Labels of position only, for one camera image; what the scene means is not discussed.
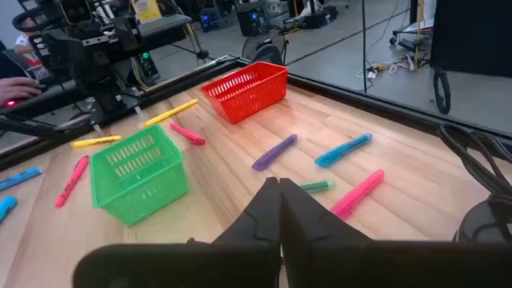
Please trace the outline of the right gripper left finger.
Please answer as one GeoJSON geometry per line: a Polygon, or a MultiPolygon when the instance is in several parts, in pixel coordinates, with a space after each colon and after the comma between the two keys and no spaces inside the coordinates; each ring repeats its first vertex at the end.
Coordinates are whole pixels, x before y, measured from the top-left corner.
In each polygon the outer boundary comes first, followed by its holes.
{"type": "Polygon", "coordinates": [[[74,287],[276,287],[281,267],[281,187],[267,178],[211,243],[116,244],[76,265],[74,287]]]}

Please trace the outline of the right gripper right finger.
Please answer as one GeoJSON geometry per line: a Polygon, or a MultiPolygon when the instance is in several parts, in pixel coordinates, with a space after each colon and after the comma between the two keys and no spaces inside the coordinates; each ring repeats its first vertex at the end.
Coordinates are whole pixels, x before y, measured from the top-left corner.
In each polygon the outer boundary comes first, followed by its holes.
{"type": "Polygon", "coordinates": [[[450,241],[373,240],[288,178],[282,251],[292,287],[510,287],[511,204],[474,206],[450,241]]]}

